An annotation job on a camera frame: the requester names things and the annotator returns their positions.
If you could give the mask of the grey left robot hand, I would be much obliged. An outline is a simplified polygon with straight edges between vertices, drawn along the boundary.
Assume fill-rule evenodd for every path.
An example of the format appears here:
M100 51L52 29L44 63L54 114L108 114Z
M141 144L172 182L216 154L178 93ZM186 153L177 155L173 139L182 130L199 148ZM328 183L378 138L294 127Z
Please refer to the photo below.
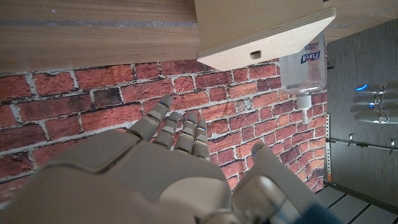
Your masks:
M355 88L350 112L356 121L397 124L397 81L364 84Z

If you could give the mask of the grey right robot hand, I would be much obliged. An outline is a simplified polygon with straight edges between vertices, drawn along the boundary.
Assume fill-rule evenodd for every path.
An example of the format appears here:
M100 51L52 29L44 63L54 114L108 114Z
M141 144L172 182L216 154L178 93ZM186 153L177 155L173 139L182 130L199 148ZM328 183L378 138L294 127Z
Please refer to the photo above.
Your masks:
M206 123L172 97L127 131L106 131L41 167L1 212L2 223L338 223L263 142L232 189L212 163Z

